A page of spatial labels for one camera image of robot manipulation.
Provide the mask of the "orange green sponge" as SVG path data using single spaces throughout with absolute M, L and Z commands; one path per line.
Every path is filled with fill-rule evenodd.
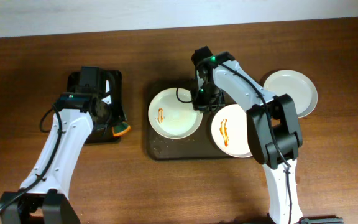
M 124 121 L 112 127 L 112 135 L 114 137 L 119 137 L 125 135 L 130 130 L 131 130 L 131 126 Z

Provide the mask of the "white plate top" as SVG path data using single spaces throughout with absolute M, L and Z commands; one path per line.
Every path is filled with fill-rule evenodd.
M 152 99 L 148 119 L 153 130 L 169 139 L 182 139 L 193 134 L 200 126 L 203 115 L 193 109 L 191 93 L 184 88 L 168 88 Z

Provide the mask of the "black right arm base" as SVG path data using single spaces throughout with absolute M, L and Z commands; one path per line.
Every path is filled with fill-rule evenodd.
M 303 218 L 299 224 L 344 224 L 343 218 Z

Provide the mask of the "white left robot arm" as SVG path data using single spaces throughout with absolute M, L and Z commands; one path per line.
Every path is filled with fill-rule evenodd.
M 85 144 L 109 144 L 130 130 L 119 70 L 82 67 L 49 112 L 52 127 L 35 166 L 16 192 L 0 198 L 2 223 L 79 223 L 70 182 Z

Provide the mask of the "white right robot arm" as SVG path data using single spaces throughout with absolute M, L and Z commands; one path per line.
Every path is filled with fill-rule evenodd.
M 208 113 L 222 106 L 227 93 L 246 112 L 247 140 L 253 158 L 262 165 L 268 186 L 268 215 L 274 223 L 299 223 L 302 212 L 296 192 L 295 170 L 303 144 L 293 99 L 264 90 L 246 74 L 229 52 L 195 50 L 194 110 Z

